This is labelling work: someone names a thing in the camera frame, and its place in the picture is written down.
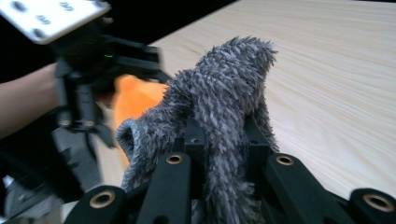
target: wood grain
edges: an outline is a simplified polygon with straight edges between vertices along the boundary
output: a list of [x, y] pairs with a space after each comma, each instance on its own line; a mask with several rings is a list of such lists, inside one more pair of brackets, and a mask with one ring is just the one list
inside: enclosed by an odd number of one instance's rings
[[396, 197], [395, 21], [392, 3], [241, 0], [152, 45], [176, 75], [235, 36], [273, 41], [265, 96], [281, 152], [344, 198]]

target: wooden table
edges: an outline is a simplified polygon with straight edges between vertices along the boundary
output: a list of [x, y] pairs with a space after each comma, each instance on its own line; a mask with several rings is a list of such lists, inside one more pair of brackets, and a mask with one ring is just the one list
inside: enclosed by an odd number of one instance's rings
[[[152, 45], [175, 75], [238, 35], [276, 44], [265, 97], [280, 151], [344, 198], [396, 197], [396, 4], [241, 0]], [[120, 183], [114, 172], [107, 184]]]

